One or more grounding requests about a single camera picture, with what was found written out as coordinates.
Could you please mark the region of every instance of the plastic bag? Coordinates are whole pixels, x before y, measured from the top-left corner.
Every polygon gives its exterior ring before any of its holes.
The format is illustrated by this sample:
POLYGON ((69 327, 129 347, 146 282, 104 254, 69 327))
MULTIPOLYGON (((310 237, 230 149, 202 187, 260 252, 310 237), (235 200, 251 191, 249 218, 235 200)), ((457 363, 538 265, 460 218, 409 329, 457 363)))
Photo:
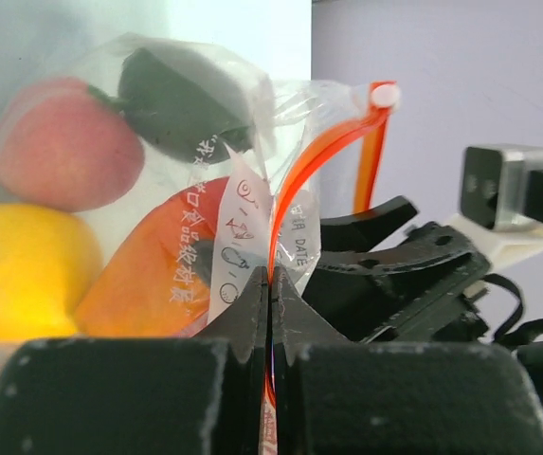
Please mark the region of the plastic bag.
POLYGON ((358 93, 133 35, 22 90, 0 118, 0 344, 192 335, 270 250, 302 290, 318 165, 293 166, 345 128, 333 112, 369 117, 358 93))

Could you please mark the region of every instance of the green pepper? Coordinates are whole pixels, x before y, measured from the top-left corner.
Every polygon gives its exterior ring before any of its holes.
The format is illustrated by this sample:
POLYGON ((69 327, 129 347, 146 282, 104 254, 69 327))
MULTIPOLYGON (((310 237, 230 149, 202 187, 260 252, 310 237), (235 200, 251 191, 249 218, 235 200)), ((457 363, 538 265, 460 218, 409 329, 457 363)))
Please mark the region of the green pepper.
POLYGON ((181 45, 139 48, 123 63, 118 99, 128 124, 176 159, 214 164, 252 147, 244 90, 200 53, 181 45))

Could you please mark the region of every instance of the green stem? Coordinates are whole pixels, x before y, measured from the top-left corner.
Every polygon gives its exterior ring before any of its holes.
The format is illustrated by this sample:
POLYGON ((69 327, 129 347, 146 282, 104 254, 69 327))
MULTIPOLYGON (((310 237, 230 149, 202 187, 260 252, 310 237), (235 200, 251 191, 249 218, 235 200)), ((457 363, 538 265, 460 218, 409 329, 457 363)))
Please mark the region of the green stem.
POLYGON ((127 107, 128 101, 122 98, 112 97, 94 85, 88 85, 88 93, 98 102, 104 104, 112 111, 121 114, 127 107))

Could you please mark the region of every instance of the icon on label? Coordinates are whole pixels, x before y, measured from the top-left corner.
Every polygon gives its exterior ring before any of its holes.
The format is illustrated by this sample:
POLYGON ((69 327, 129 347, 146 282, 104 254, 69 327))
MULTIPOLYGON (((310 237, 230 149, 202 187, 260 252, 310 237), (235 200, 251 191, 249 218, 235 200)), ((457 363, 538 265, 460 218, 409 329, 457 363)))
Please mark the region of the icon on label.
POLYGON ((245 223, 240 223, 238 225, 237 223, 235 223, 235 218, 231 218, 225 226, 229 226, 231 228, 234 239, 248 240, 254 238, 254 235, 252 235, 252 233, 248 231, 248 226, 246 226, 245 223))
POLYGON ((233 303, 235 300, 237 300, 240 293, 235 284, 232 282, 226 282, 221 286, 219 294, 221 295, 221 300, 224 303, 233 303))
POLYGON ((221 257, 227 264, 237 265, 240 268, 250 268, 248 262, 238 253, 237 249, 226 246, 221 251, 221 257))
POLYGON ((252 189, 250 188, 250 185, 246 180, 242 180, 240 184, 237 186, 237 195, 240 196, 242 199, 245 200, 245 202, 249 202, 250 204, 253 204, 254 207, 257 209, 259 207, 259 204, 254 200, 253 197, 250 197, 250 193, 252 192, 252 189))

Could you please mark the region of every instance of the orange vegetable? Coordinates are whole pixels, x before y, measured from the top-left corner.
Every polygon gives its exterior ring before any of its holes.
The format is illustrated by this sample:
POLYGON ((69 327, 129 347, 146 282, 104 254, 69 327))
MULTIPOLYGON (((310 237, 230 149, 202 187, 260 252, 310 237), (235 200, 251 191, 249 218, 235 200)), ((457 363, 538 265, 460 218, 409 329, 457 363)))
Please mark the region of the orange vegetable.
POLYGON ((227 180, 175 194, 136 226, 77 307, 84 333, 166 337, 207 312, 209 289, 190 273, 190 243, 214 238, 227 180))

